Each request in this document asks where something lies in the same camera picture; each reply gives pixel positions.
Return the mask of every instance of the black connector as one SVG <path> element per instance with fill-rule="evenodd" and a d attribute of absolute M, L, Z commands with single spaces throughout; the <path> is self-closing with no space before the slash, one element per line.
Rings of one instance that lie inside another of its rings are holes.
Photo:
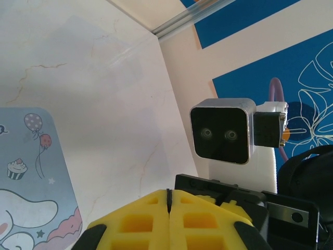
<path fill-rule="evenodd" d="M 281 112 L 255 112 L 253 115 L 254 144 L 280 147 L 286 117 Z"/>

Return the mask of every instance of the balloon illustration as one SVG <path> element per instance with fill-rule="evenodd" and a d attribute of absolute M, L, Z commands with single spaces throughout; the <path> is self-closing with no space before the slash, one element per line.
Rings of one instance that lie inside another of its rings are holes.
<path fill-rule="evenodd" d="M 44 153 L 52 145 L 51 136 L 44 134 L 41 129 L 43 126 L 42 118 L 34 113 L 27 114 L 24 117 L 25 126 L 33 133 L 34 140 L 40 139 L 39 152 L 35 161 L 35 168 L 38 176 L 42 179 L 44 176 L 42 164 L 41 164 L 41 154 Z"/>

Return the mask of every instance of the star illustration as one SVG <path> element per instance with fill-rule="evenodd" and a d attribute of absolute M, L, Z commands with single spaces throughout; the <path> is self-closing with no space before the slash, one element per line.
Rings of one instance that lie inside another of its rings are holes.
<path fill-rule="evenodd" d="M 44 234 L 45 233 L 42 230 L 40 230 L 39 232 L 37 232 L 37 238 L 39 238 L 39 237 L 42 238 Z"/>
<path fill-rule="evenodd" d="M 48 179 L 48 184 L 54 184 L 56 181 L 53 179 L 53 178 L 51 178 L 51 179 Z"/>

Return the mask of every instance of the cartoon poster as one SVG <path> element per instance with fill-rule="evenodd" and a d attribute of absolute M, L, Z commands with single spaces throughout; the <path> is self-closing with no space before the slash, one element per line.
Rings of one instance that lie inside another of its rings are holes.
<path fill-rule="evenodd" d="M 333 143 L 333 30 L 213 79 L 218 97 L 268 101 L 270 80 L 282 83 L 288 108 L 287 157 Z M 276 151 L 277 168 L 284 163 Z"/>
<path fill-rule="evenodd" d="M 186 8 L 198 0 L 181 0 Z M 300 0 L 235 0 L 195 24 L 200 44 L 206 48 Z"/>
<path fill-rule="evenodd" d="M 0 108 L 0 250 L 63 250 L 82 219 L 52 117 Z"/>

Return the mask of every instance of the red balloon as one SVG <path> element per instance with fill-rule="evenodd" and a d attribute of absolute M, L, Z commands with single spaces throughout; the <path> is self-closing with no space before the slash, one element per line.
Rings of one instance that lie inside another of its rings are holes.
<path fill-rule="evenodd" d="M 42 134 L 40 137 L 40 141 L 41 141 L 41 146 L 45 148 L 50 147 L 52 144 L 51 136 L 49 136 L 48 134 Z"/>

